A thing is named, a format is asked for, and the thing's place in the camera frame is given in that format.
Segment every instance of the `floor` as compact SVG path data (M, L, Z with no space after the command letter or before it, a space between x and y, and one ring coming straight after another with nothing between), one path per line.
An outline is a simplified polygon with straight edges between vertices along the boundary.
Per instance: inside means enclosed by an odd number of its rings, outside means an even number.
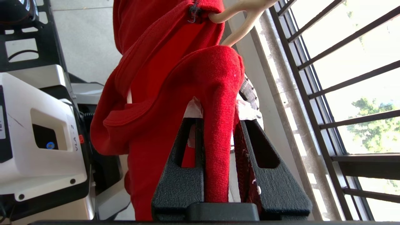
M121 59L114 44L113 1L51 0L51 4L68 71L85 81L104 84ZM229 201L240 202L234 154L230 165ZM134 219L131 204L116 217Z

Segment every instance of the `metal railing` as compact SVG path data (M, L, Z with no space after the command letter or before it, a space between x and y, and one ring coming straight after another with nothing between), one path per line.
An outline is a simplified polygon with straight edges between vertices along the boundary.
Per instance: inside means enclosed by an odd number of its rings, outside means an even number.
M399 68L400 60L326 89L321 87L313 63L398 16L400 6L311 58L302 37L303 32L329 14L343 0L333 0L301 28L297 26L291 9L295 2L296 0L280 0L269 11L287 55L321 155L345 219L374 220L366 198L400 203L400 196L362 190L358 177L400 180L400 154L350 155L346 151L337 127L398 117L400 110L335 121L325 94Z

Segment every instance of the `tree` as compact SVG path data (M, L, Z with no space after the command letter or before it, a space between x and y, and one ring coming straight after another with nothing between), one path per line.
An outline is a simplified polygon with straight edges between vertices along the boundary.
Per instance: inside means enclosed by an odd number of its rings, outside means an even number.
M391 103L377 104L376 99L369 102L368 99L361 98L352 105L359 109L355 117L396 110ZM347 130L354 134L353 140L361 140L362 145L370 153L399 151L400 117L349 125Z

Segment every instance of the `dark red fabric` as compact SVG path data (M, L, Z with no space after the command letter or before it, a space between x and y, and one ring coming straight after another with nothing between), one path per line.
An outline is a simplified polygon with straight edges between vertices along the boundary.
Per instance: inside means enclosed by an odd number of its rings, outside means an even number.
M114 0L115 42L123 56L103 89L91 139L101 154L129 154L125 187L137 220L151 220L152 196L193 96L204 110L205 200L228 200L230 136L244 68L232 48L216 46L223 25L207 20L222 10L222 0L196 1L201 14L195 17L193 5ZM126 104L129 89L132 104ZM190 166L193 154L185 157Z

